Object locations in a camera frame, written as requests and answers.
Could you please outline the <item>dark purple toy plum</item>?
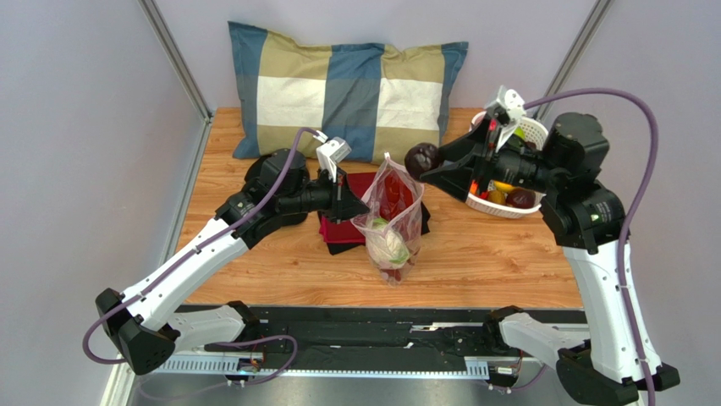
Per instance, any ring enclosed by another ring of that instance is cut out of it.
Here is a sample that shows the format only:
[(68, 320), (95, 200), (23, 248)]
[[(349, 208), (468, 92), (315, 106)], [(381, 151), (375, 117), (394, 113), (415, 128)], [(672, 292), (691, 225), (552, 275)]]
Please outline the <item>dark purple toy plum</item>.
[(431, 143), (413, 146), (404, 158), (405, 169), (415, 181), (420, 181), (423, 173), (434, 170), (442, 164), (443, 158), (438, 147)]

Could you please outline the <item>clear zip top bag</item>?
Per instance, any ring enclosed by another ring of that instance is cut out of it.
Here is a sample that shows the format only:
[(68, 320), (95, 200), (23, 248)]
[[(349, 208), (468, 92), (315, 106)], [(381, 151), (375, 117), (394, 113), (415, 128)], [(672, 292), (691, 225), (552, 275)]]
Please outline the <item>clear zip top bag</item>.
[(361, 197), (366, 214), (352, 220), (364, 236), (370, 263), (389, 286), (400, 285), (417, 262), (423, 225), (424, 186), (389, 153)]

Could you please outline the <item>toy cauliflower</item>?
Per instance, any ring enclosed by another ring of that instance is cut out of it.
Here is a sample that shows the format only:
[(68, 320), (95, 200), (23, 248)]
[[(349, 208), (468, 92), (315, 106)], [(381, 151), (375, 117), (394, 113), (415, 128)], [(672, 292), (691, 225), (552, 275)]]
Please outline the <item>toy cauliflower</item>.
[(377, 217), (370, 221), (366, 233), (366, 249), (370, 259), (380, 269), (402, 268), (410, 258), (403, 236)]

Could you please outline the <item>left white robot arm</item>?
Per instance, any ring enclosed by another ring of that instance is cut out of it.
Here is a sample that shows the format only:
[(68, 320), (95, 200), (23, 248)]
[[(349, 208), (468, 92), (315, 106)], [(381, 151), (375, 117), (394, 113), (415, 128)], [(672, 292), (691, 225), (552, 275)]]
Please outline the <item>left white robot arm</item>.
[(316, 151), (320, 167), (312, 180), (305, 156), (282, 149), (255, 161), (242, 189), (217, 208), (206, 226), (149, 277), (118, 292), (107, 288), (95, 304), (103, 331), (138, 376), (173, 354), (212, 343), (238, 342), (258, 322), (245, 304), (230, 302), (198, 313), (178, 308), (210, 276), (280, 228), (316, 211), (331, 222), (368, 212), (352, 192), (339, 163), (342, 147)]

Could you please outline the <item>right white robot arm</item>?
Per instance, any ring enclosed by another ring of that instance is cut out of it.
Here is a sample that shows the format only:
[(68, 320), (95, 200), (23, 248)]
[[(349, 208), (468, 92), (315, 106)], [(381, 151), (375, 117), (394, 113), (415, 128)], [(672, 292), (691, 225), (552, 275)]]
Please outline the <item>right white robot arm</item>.
[(564, 113), (538, 149), (518, 137), (501, 141), (502, 130), (496, 119), (483, 118), (447, 145), (413, 147), (405, 165), (413, 178), (457, 200), (491, 181), (540, 193), (542, 220), (570, 264), (589, 335), (561, 332), (508, 306), (486, 318), (486, 345), (535, 357), (576, 403), (650, 404), (641, 392), (677, 386), (680, 375), (659, 358), (637, 315), (624, 229), (629, 215), (597, 178), (609, 149), (601, 124), (589, 114)]

